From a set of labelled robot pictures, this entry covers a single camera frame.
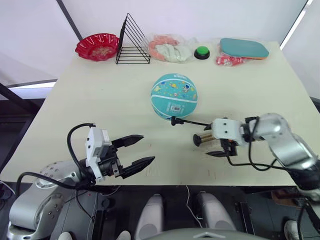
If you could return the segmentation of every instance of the black cable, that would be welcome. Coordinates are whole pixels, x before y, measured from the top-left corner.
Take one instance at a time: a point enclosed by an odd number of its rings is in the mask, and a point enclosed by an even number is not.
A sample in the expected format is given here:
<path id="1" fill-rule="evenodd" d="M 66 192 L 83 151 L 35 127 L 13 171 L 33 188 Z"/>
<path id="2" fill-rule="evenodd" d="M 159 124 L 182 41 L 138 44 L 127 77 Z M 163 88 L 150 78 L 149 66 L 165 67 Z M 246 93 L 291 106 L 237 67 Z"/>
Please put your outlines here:
<path id="1" fill-rule="evenodd" d="M 81 205 L 81 203 L 79 202 L 79 198 L 78 198 L 78 190 L 75 190 L 75 201 L 76 201 L 76 204 L 78 205 L 78 207 L 86 214 L 89 216 L 89 218 L 93 221 L 94 218 L 91 217 L 91 215 L 84 209 L 84 207 Z"/>
<path id="2" fill-rule="evenodd" d="M 88 171 L 79 163 L 77 157 L 76 157 L 76 154 L 72 148 L 72 145 L 71 145 L 71 136 L 72 136 L 72 133 L 79 129 L 79 128 L 82 128 L 82 127 L 95 127 L 96 125 L 94 123 L 82 123 L 82 124 L 79 124 L 77 126 L 74 126 L 73 128 L 71 128 L 71 130 L 69 131 L 67 137 L 66 137 L 66 144 L 68 146 L 68 149 L 69 149 L 69 152 L 70 152 L 70 155 L 72 157 L 72 160 L 74 161 L 74 163 L 77 165 L 77 167 L 79 168 L 79 171 L 80 173 L 82 173 L 91 183 L 91 185 L 94 185 L 96 184 L 96 180 L 95 178 L 90 175 L 88 173 Z"/>
<path id="3" fill-rule="evenodd" d="M 21 173 L 20 176 L 18 177 L 17 181 L 16 181 L 16 189 L 15 189 L 15 196 L 16 197 L 20 196 L 20 185 L 21 185 L 22 179 L 25 176 L 32 176 L 32 177 L 36 177 L 36 178 L 39 178 L 39 179 L 43 179 L 43 180 L 46 180 L 46 181 L 48 181 L 50 183 L 53 183 L 53 184 L 56 184 L 56 185 L 58 185 L 58 186 L 60 186 L 62 188 L 65 188 L 65 189 L 72 189 L 72 190 L 77 189 L 76 186 L 65 184 L 63 182 L 54 180 L 54 179 L 52 179 L 50 177 L 44 176 L 44 175 L 42 175 L 40 173 L 26 171 L 26 172 Z"/>
<path id="4" fill-rule="evenodd" d="M 83 194 L 86 194 L 87 192 L 89 192 L 89 191 L 87 191 L 87 190 L 85 190 L 84 192 L 82 192 L 82 193 L 80 193 L 79 195 L 78 195 L 78 197 L 80 197 L 81 195 L 83 195 Z M 69 200 L 67 200 L 67 201 L 65 201 L 64 202 L 64 204 L 66 204 L 66 203 L 68 203 L 68 202 L 70 202 L 70 201 L 72 201 L 73 199 L 75 199 L 76 197 L 75 196 L 73 196 L 72 198 L 70 198 Z"/>
<path id="5" fill-rule="evenodd" d="M 231 159 L 230 159 L 230 155 L 229 155 L 229 150 L 227 148 L 225 148 L 223 150 L 225 152 L 225 156 L 226 156 L 226 158 L 227 158 L 227 160 L 228 160 L 230 165 L 232 165 L 232 166 L 249 166 L 250 165 L 254 169 L 256 169 L 256 170 L 258 170 L 260 172 L 267 171 L 269 169 L 278 169 L 278 170 L 284 170 L 284 171 L 292 172 L 292 173 L 304 173 L 304 174 L 306 173 L 306 171 L 316 172 L 316 171 L 313 171 L 313 170 L 301 170 L 301 169 L 292 169 L 292 168 L 287 168 L 287 167 L 274 166 L 274 164 L 276 163 L 277 159 L 273 160 L 273 162 L 270 165 L 263 164 L 263 163 L 254 163 L 252 158 L 251 158 L 251 149 L 252 149 L 253 135 L 254 135 L 254 132 L 257 129 L 259 120 L 260 120 L 260 118 L 257 116 L 256 117 L 256 122 L 255 122 L 254 127 L 253 127 L 253 130 L 250 133 L 249 149 L 248 149 L 248 158 L 249 158 L 249 162 L 250 163 L 238 163 L 238 164 L 232 163 Z"/>
<path id="6" fill-rule="evenodd" d="M 306 209 L 306 206 L 307 206 L 307 204 L 305 203 L 303 205 L 303 207 L 300 209 L 299 216 L 298 216 L 298 219 L 296 221 L 296 224 L 297 224 L 297 227 L 298 227 L 299 240 L 304 240 L 304 238 L 302 237 L 302 234 L 301 234 L 301 220 L 302 220 L 302 215 L 304 214 L 304 211 Z"/>
<path id="7" fill-rule="evenodd" d="M 271 167 L 268 166 L 268 167 L 266 167 L 266 168 L 259 168 L 259 167 L 256 166 L 256 164 L 252 161 L 252 158 L 251 158 L 251 147 L 252 147 L 252 142 L 253 142 L 253 140 L 254 140 L 254 132 L 256 131 L 256 129 L 257 129 L 257 127 L 258 127 L 259 121 L 260 121 L 260 117 L 257 116 L 257 117 L 255 118 L 255 123 L 254 123 L 253 130 L 252 130 L 252 132 L 250 133 L 250 137 L 249 137 L 248 158 L 249 158 L 250 164 L 252 165 L 252 167 L 253 167 L 254 169 L 263 172 L 263 171 L 269 170 Z"/>
<path id="8" fill-rule="evenodd" d="M 238 166 L 252 166 L 251 163 L 233 163 L 230 159 L 229 153 L 226 153 L 226 159 L 228 160 L 229 164 L 231 166 L 234 167 L 238 167 Z M 264 171 L 267 171 L 269 169 L 271 169 L 272 167 L 274 167 L 274 164 L 277 162 L 278 159 L 274 159 L 271 164 L 263 164 L 263 163 L 255 163 L 256 166 L 262 166 L 262 167 L 266 167 L 266 169 Z"/>

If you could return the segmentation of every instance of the white table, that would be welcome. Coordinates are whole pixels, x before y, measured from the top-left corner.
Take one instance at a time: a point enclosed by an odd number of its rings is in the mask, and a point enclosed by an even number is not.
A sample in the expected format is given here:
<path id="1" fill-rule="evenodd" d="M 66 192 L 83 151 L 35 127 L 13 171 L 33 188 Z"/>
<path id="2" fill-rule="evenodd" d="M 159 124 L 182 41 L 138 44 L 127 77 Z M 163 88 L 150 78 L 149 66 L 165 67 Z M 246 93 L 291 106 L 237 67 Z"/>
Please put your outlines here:
<path id="1" fill-rule="evenodd" d="M 15 182 L 22 172 L 38 172 L 49 163 L 70 160 L 68 131 L 77 124 L 95 122 L 99 128 L 108 130 L 111 139 L 144 135 L 137 144 L 119 149 L 118 157 L 124 167 L 142 157 L 156 156 L 142 172 L 125 180 L 108 177 L 100 184 L 294 185 L 286 172 L 233 167 L 225 158 L 206 155 L 219 149 L 220 143 L 194 146 L 192 136 L 202 132 L 201 126 L 173 127 L 154 113 L 150 103 L 154 82 L 164 74 L 180 73 L 188 76 L 198 91 L 198 105 L 187 119 L 209 123 L 228 117 L 244 121 L 245 117 L 278 113 L 315 153 L 320 153 L 320 115 L 276 43 L 268 44 L 267 59 L 237 67 L 215 65 L 212 57 L 215 51 L 207 46 L 211 49 L 209 59 L 186 64 L 152 59 L 151 64 L 116 65 L 114 59 L 93 62 L 75 57 L 45 100 L 0 179 Z M 83 128 L 73 135 L 78 159 L 85 157 L 88 131 Z M 232 160 L 247 163 L 247 152 L 246 147 L 238 148 L 238 156 Z M 253 144 L 252 157 L 257 163 L 268 164 L 273 160 L 266 142 Z"/>

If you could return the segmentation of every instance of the red bowl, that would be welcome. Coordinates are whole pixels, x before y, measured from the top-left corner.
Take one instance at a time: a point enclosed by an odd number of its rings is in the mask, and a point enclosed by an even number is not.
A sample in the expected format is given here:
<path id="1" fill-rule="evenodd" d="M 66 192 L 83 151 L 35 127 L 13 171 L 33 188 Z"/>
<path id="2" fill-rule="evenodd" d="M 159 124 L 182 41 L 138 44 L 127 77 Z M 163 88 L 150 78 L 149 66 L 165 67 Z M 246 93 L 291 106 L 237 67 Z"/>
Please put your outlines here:
<path id="1" fill-rule="evenodd" d="M 116 55 L 119 38 L 110 33 L 98 33 L 81 40 L 75 48 L 79 57 L 93 61 L 105 61 Z"/>

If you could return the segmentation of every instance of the blue basketball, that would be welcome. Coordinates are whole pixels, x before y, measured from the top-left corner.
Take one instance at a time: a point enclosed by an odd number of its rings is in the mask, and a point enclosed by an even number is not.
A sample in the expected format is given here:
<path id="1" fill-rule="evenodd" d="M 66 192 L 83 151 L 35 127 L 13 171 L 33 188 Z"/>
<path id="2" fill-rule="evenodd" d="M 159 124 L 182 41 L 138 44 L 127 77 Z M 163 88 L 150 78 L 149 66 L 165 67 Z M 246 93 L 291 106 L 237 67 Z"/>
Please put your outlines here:
<path id="1" fill-rule="evenodd" d="M 151 90 L 151 104 L 161 118 L 172 116 L 184 118 L 197 106 L 198 94 L 195 84 L 186 76 L 169 73 L 160 77 Z"/>

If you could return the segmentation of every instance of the black wire rack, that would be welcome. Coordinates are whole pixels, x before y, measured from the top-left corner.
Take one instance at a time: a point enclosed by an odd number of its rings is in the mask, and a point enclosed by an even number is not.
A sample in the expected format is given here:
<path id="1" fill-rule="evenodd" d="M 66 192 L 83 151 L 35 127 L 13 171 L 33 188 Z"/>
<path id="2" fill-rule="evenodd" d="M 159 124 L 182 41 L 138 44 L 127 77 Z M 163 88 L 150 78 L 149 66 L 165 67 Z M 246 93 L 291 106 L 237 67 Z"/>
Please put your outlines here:
<path id="1" fill-rule="evenodd" d="M 146 36 L 130 13 L 127 13 L 120 31 L 115 63 L 150 64 L 150 58 Z"/>

